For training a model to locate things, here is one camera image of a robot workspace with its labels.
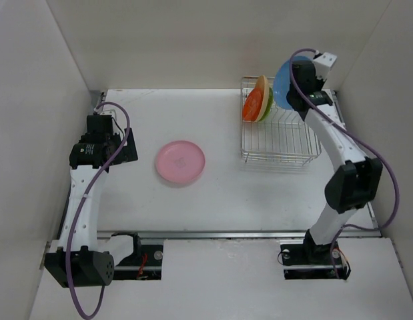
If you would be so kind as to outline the green plate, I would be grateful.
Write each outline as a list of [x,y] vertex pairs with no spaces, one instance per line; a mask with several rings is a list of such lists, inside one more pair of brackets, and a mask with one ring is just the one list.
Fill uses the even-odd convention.
[[266,105],[265,112],[264,112],[264,114],[262,115],[262,117],[261,117],[260,119],[258,119],[258,121],[264,121],[264,120],[267,118],[267,116],[268,116],[268,115],[270,114],[270,112],[271,112],[271,108],[272,108],[273,101],[274,101],[273,91],[272,91],[272,88],[270,87],[270,88],[269,88],[268,102],[267,102],[267,105]]

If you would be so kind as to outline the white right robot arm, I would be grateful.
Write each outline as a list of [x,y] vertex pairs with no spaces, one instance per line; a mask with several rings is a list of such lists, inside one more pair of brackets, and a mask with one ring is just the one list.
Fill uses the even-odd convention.
[[332,242],[350,218],[376,195],[383,165],[368,157],[343,132],[332,98],[322,89],[312,61],[290,63],[288,103],[318,136],[334,173],[324,188],[326,205],[316,223],[307,230],[303,258],[310,265],[332,262]]

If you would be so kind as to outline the beige plate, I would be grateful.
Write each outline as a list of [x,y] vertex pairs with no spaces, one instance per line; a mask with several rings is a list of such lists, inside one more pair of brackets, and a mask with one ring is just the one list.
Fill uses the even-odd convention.
[[269,88],[270,88],[268,78],[265,75],[260,75],[258,77],[258,80],[256,81],[256,84],[255,84],[254,88],[259,88],[259,89],[264,90],[264,100],[263,100],[263,103],[262,103],[262,109],[260,111],[260,115],[258,117],[258,119],[260,119],[262,117],[262,115],[264,114],[264,112],[265,112],[266,105],[267,105],[267,102],[268,102]]

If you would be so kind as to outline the pink plate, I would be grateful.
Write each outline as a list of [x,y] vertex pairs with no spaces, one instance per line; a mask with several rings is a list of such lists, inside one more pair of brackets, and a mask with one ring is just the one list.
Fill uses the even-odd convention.
[[170,183],[186,185],[198,179],[205,168],[205,155],[191,141],[179,140],[165,144],[155,157],[159,176]]

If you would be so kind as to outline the blue plate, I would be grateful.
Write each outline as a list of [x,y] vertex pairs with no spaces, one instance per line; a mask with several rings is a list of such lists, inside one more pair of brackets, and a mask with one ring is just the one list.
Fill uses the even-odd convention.
[[272,85],[275,104],[284,110],[292,110],[286,95],[290,89],[290,60],[287,60],[278,70]]

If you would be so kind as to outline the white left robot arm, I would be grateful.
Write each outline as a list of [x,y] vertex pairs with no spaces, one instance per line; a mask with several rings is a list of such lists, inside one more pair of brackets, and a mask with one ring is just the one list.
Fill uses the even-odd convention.
[[121,145],[112,115],[87,116],[87,132],[69,156],[71,192],[57,250],[44,266],[64,288],[108,286],[115,267],[135,264],[142,248],[135,235],[119,234],[99,244],[97,221],[100,198],[109,171],[103,165]]

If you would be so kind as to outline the orange plate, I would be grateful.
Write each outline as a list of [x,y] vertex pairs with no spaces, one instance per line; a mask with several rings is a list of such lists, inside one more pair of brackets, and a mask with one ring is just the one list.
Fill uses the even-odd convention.
[[247,96],[242,110],[242,119],[244,121],[254,122],[258,119],[264,100],[264,90],[254,88]]

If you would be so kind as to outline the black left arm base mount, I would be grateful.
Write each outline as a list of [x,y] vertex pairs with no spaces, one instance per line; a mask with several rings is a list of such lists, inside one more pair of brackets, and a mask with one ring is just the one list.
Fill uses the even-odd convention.
[[114,281],[159,281],[163,263],[163,241],[141,238],[137,233],[115,233],[133,238],[133,253],[124,258],[114,271]]

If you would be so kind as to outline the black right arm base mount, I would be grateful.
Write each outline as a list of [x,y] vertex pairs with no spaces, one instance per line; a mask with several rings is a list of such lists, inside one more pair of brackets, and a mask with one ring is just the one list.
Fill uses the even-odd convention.
[[329,245],[318,256],[309,257],[302,243],[281,243],[278,262],[283,266],[285,280],[347,280],[352,272],[340,248],[330,251]]

